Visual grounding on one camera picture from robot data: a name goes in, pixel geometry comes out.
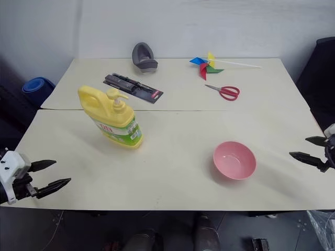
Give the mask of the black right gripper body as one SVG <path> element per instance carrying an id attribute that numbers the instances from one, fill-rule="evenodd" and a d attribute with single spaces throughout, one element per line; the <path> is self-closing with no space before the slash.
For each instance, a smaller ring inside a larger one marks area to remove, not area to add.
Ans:
<path id="1" fill-rule="evenodd" d="M 334 168 L 334 138 L 325 138 L 325 168 Z"/>

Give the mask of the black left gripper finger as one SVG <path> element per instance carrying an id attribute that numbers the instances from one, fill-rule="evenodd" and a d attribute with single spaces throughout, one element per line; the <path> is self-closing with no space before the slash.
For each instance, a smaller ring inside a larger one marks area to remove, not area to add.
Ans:
<path id="1" fill-rule="evenodd" d="M 28 169 L 28 172 L 37 172 L 40 170 L 43 170 L 53 164 L 55 164 L 56 161 L 54 160 L 50 160 L 50 159 L 44 159 L 41 161 L 36 161 L 36 162 L 32 162 L 30 165 L 30 168 Z"/>
<path id="2" fill-rule="evenodd" d="M 62 187 L 66 186 L 71 181 L 71 178 L 59 179 L 52 183 L 49 183 L 46 187 L 37 189 L 36 198 L 41 199 L 54 192 L 57 192 Z"/>

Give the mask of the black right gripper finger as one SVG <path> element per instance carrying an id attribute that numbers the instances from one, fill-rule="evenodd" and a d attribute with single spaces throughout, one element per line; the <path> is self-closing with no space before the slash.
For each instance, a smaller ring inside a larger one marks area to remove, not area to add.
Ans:
<path id="1" fill-rule="evenodd" d="M 324 163 L 320 158 L 313 157 L 303 152 L 289 152 L 289 155 L 302 163 L 316 167 L 323 173 L 328 170 L 328 162 Z"/>
<path id="2" fill-rule="evenodd" d="M 305 140 L 314 145 L 325 147 L 327 145 L 328 139 L 322 136 L 311 136 L 311 137 L 305 138 Z"/>

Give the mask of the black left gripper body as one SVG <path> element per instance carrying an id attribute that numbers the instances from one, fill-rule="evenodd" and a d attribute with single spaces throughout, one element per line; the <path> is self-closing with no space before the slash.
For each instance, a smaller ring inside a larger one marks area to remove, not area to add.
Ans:
<path id="1" fill-rule="evenodd" d="M 25 174 L 23 178 L 16 178 L 14 180 L 13 190 L 17 200 L 37 195 L 37 189 L 31 185 L 31 182 L 32 177 L 29 174 Z"/>

